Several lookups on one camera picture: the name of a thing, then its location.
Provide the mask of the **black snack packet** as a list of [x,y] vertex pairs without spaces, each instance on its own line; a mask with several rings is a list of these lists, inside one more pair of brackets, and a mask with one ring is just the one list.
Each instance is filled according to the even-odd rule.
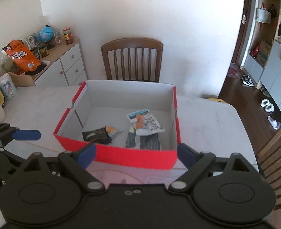
[[83,132],[82,138],[86,142],[93,142],[104,145],[111,143],[111,137],[108,135],[105,128]]

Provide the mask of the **blue cracker packet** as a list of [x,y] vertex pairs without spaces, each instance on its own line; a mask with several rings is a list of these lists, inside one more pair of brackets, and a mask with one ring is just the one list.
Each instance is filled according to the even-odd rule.
[[118,134],[122,132],[122,130],[116,128],[115,126],[112,126],[111,124],[105,126],[105,131],[111,139],[114,139]]

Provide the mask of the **white seafood snack packet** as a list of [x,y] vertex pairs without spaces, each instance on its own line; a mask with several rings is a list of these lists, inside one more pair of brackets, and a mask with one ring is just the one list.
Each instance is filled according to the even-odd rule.
[[148,109],[130,113],[127,118],[131,123],[129,133],[135,133],[138,136],[149,136],[165,132],[165,129]]

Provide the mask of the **white mug with print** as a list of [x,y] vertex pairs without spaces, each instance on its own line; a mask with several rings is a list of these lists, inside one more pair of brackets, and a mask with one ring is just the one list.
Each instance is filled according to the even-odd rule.
[[15,87],[9,73],[5,73],[0,76],[0,90],[3,92],[6,100],[10,100],[16,95],[17,88]]

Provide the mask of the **red cardboard box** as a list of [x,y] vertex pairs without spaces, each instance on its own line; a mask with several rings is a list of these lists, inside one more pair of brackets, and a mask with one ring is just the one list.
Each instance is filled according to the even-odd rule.
[[[165,132],[159,133],[160,149],[127,148],[131,123],[128,114],[148,109]],[[60,119],[53,135],[65,150],[86,145],[82,133],[107,125],[120,129],[109,145],[97,144],[95,160],[134,168],[170,170],[177,162],[180,143],[176,87],[171,84],[88,80],[82,83],[72,105]]]

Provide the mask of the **orange snack bag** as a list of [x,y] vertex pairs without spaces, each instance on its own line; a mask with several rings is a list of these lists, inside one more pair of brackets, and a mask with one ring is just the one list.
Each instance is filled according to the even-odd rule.
[[34,72],[41,65],[22,40],[12,40],[3,51],[23,72]]

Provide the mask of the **white drawer sideboard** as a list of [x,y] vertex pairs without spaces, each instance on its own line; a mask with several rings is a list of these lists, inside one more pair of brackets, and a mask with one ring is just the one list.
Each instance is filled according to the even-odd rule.
[[88,79],[84,65],[82,48],[78,37],[72,44],[62,43],[48,51],[41,59],[46,67],[38,74],[9,73],[15,86],[62,87],[80,86]]

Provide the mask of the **white slippers pair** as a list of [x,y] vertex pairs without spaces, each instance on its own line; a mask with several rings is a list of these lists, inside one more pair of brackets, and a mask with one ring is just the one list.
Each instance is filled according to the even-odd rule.
[[274,113],[274,105],[268,99],[263,99],[260,105],[267,113]]

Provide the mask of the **dark sneakers pair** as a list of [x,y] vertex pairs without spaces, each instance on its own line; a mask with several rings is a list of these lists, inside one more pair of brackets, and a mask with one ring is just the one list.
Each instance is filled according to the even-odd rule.
[[250,86],[250,87],[254,86],[254,83],[251,80],[251,78],[249,77],[249,75],[242,75],[241,80],[242,80],[243,85]]

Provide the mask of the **blue globe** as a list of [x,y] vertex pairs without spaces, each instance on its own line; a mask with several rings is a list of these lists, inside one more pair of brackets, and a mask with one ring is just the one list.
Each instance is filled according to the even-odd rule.
[[44,28],[42,28],[38,34],[39,41],[46,44],[48,50],[55,47],[53,44],[50,43],[53,37],[53,29],[49,25],[46,25]]

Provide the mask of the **sauce jar red lid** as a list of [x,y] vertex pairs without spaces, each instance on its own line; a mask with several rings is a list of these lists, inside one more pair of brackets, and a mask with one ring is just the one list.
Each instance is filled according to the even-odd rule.
[[63,31],[63,35],[64,35],[64,39],[65,39],[65,43],[66,44],[72,44],[74,42],[72,33],[71,33],[71,28],[65,28],[62,30]]

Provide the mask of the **brown wooden chair back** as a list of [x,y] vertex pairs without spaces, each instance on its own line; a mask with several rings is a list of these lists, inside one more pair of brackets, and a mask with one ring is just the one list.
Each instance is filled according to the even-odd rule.
[[108,80],[160,80],[164,44],[151,38],[122,38],[101,46]]

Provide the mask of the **hanging tote bag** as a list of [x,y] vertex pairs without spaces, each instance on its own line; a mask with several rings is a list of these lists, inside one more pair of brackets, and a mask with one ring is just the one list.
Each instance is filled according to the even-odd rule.
[[266,9],[264,3],[262,3],[260,8],[256,9],[256,21],[263,24],[271,23],[271,13]]

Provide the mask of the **grey wall cabinet unit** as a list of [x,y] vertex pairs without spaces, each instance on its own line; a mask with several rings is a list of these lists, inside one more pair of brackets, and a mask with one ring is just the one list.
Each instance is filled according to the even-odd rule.
[[[271,23],[256,21],[262,3]],[[281,0],[245,0],[232,61],[248,74],[255,88],[265,88],[281,112]]]

